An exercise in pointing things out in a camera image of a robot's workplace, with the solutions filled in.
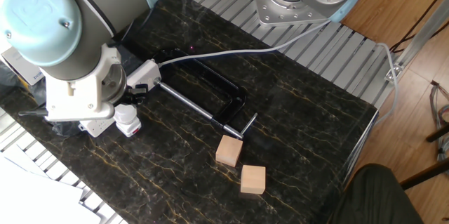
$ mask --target cable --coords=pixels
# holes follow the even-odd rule
[[[136,35],[138,34],[140,31],[142,31],[142,29],[145,27],[145,25],[148,23],[149,18],[151,17],[153,10],[154,10],[155,6],[153,6],[153,8],[151,8],[149,10],[149,13],[147,15],[147,17],[145,18],[145,20],[142,22],[142,24],[138,27],[137,31],[135,31],[132,35]],[[117,47],[120,46],[121,44],[123,44],[124,42],[126,42],[129,39],[129,32],[131,31],[131,29],[133,28],[134,25],[134,20],[132,21],[131,24],[129,24],[128,29],[126,30],[125,34],[122,36],[122,38],[120,39],[120,41],[117,41],[113,44],[108,44],[108,47]]]
[[[436,30],[436,32],[430,37],[430,39],[434,38],[436,35],[438,35],[441,31],[443,31],[447,26],[449,25],[449,21],[446,22],[446,24],[444,24],[442,27],[440,27],[440,29]],[[412,35],[411,37],[408,37],[407,39],[404,39],[403,42],[411,40],[413,38],[415,38],[416,34]],[[397,51],[393,51],[392,53],[399,53],[404,51],[405,49],[399,49]]]
[[[319,28],[322,28],[323,26],[327,25],[330,22],[330,20],[325,21],[323,23],[321,23],[320,25],[317,25],[314,28],[308,29],[306,32],[301,33],[300,35],[296,36],[295,38],[291,39],[290,41],[287,41],[286,43],[276,46],[274,48],[266,48],[266,49],[240,49],[240,50],[233,50],[233,51],[222,51],[222,52],[217,52],[217,53],[208,53],[208,54],[203,54],[203,55],[188,55],[188,56],[183,56],[180,58],[175,58],[172,60],[168,60],[165,62],[161,62],[159,63],[159,67],[163,67],[164,65],[167,64],[171,64],[174,62],[179,62],[181,60],[187,60],[187,59],[195,59],[195,58],[207,58],[207,57],[212,57],[212,56],[217,56],[217,55],[229,55],[229,54],[234,54],[234,53],[266,53],[266,52],[271,52],[271,51],[276,51],[280,48],[283,48],[285,46],[288,46],[289,44],[292,44],[293,42],[297,41],[299,38],[303,37],[304,35],[307,35]]]
[[[418,21],[412,26],[412,28],[410,28],[410,30],[408,30],[407,34],[404,35],[404,37],[396,44],[394,44],[391,48],[390,51],[394,51],[396,50],[403,42],[405,39],[407,39],[408,35],[412,33],[412,31],[418,26],[418,24],[422,21],[422,19],[424,19],[424,17],[427,15],[427,13],[430,11],[430,9],[436,4],[438,0],[434,0],[429,7],[427,7],[426,11],[421,15],[421,17],[418,19]]]
[[[438,104],[438,91],[440,91],[446,100],[449,100],[448,92],[441,87],[439,84],[434,85],[432,87],[430,93],[430,108],[434,117],[434,122],[437,129],[440,129],[444,124],[443,113],[449,110],[449,105],[441,108],[439,111],[436,110],[436,106]],[[436,156],[437,161],[442,162],[446,160],[446,152],[449,150],[449,136],[442,136],[438,138],[438,154]]]
[[[390,111],[388,111],[388,113],[386,113],[384,116],[382,116],[382,118],[378,119],[375,125],[378,125],[380,122],[385,120],[394,111],[394,109],[396,108],[396,104],[398,103],[398,97],[399,97],[398,78],[397,78],[396,73],[394,71],[393,58],[391,57],[391,53],[390,53],[389,47],[385,43],[379,43],[377,45],[383,46],[385,48],[385,50],[387,51],[387,57],[388,57],[388,62],[390,64],[391,75],[393,76],[394,100],[393,100],[393,105],[390,108]]]
[[[306,32],[301,33],[300,35],[296,36],[295,38],[291,39],[290,41],[287,41],[286,43],[273,47],[273,48],[266,48],[266,49],[241,49],[241,50],[233,50],[233,51],[222,51],[222,52],[217,52],[217,53],[208,53],[208,54],[203,54],[203,55],[188,55],[188,56],[183,56],[180,58],[175,58],[172,60],[168,60],[165,62],[161,62],[159,63],[159,68],[174,63],[174,62],[179,62],[182,60],[187,60],[187,59],[196,59],[196,58],[207,58],[207,57],[213,57],[213,56],[218,56],[218,55],[229,55],[229,54],[235,54],[235,53],[266,53],[266,52],[271,52],[271,51],[276,51],[280,48],[283,48],[285,46],[288,46],[289,44],[292,44],[293,42],[297,41],[299,38],[308,35],[309,33],[317,30],[318,28],[321,28],[325,25],[327,25],[330,22],[330,20],[321,23],[320,25],[308,29]],[[393,105],[391,106],[390,111],[388,111],[388,113],[386,113],[384,116],[382,116],[382,118],[378,119],[376,124],[379,124],[380,122],[382,122],[383,120],[385,120],[396,108],[396,104],[398,102],[398,93],[399,93],[399,85],[398,85],[398,78],[396,76],[396,73],[394,71],[394,65],[393,65],[393,58],[391,57],[391,53],[389,50],[388,45],[386,45],[385,43],[379,43],[377,44],[379,46],[383,46],[385,48],[385,50],[387,51],[387,57],[388,57],[388,62],[390,64],[390,69],[391,69],[391,74],[393,75],[393,83],[394,83],[394,101],[393,101]]]

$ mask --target wooden floor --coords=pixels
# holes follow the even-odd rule
[[[432,1],[360,0],[343,23],[376,42],[392,46]],[[436,129],[430,110],[430,81],[439,82],[449,91],[448,41],[449,28],[429,41],[406,68],[399,83],[398,105],[388,119],[373,129],[356,169],[369,163],[383,164],[402,181],[436,163],[436,143],[424,139]],[[381,116],[390,109],[393,97],[392,93],[382,106]],[[449,217],[449,176],[441,174],[406,192],[425,223],[446,223],[442,218]]]
[[[399,41],[433,0],[360,0],[343,24],[376,42]]]
[[[383,164],[402,181],[436,163],[436,143],[424,139],[436,129],[430,110],[430,81],[449,90],[448,40],[449,28],[429,41],[409,64],[399,82],[394,113],[373,129],[356,169],[369,163]],[[393,97],[392,93],[383,104],[381,116],[391,107]],[[441,219],[449,217],[449,176],[441,174],[406,192],[425,223],[446,223]]]

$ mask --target wooden cube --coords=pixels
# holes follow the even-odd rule
[[[229,136],[223,136],[215,153],[215,160],[223,164],[235,167],[239,158],[243,141]]]
[[[240,192],[262,194],[265,191],[265,167],[243,165]]]

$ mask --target black marble table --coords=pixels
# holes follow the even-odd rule
[[[160,0],[126,46],[142,60],[165,48],[267,47],[192,0]],[[259,114],[236,168],[215,162],[224,132],[160,88],[139,106],[143,127],[132,138],[115,126],[98,138],[56,136],[42,118],[17,116],[36,106],[17,86],[0,86],[0,106],[129,223],[326,223],[376,109],[280,53],[202,61],[248,94],[231,126],[241,130]],[[224,102],[176,65],[162,75],[210,112]],[[267,167],[263,195],[239,193],[243,164]]]

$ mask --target black cable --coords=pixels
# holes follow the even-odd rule
[[[143,28],[145,27],[145,25],[147,24],[149,18],[151,17],[151,15],[152,15],[153,10],[154,10],[155,7],[156,7],[156,6],[153,6],[153,8],[151,8],[151,9],[149,10],[149,13],[148,13],[147,17],[146,17],[145,20],[142,22],[142,24],[138,27],[137,31],[135,31],[135,32],[132,33],[131,35],[129,34],[129,32],[130,32],[131,29],[133,28],[133,25],[134,25],[134,22],[135,22],[135,21],[133,20],[132,23],[129,24],[128,29],[126,30],[125,34],[122,36],[122,38],[120,39],[120,41],[117,41],[117,42],[115,42],[115,43],[113,43],[113,44],[108,44],[107,46],[108,46],[108,47],[117,47],[117,46],[120,46],[121,44],[123,44],[123,43],[125,43],[126,41],[128,41],[128,40],[130,39],[129,37],[131,37],[131,36],[133,36],[133,35],[136,35],[136,34],[138,34],[140,31],[142,31],[142,29],[143,29]]]
[[[410,30],[408,30],[407,34],[404,35],[404,37],[396,44],[394,44],[391,48],[390,51],[395,51],[404,41],[406,41],[406,39],[408,38],[408,35],[412,33],[412,31],[418,26],[418,24],[422,21],[422,19],[424,19],[424,17],[426,16],[426,14],[430,11],[430,9],[436,4],[438,0],[434,0],[430,6],[426,9],[426,11],[421,15],[421,17],[418,19],[418,21],[412,26],[412,28],[410,28]]]
[[[440,29],[436,30],[436,32],[430,37],[430,39],[432,39],[432,38],[434,38],[436,35],[438,35],[438,34],[439,34],[441,31],[443,31],[448,25],[449,25],[449,21],[447,21],[442,27],[440,27]],[[412,35],[411,37],[408,37],[407,39],[404,39],[403,42],[409,41],[409,40],[415,38],[415,36],[416,36],[416,34]],[[402,51],[404,51],[404,49],[395,50],[395,51],[392,51],[392,53],[399,53],[399,52],[402,52]]]

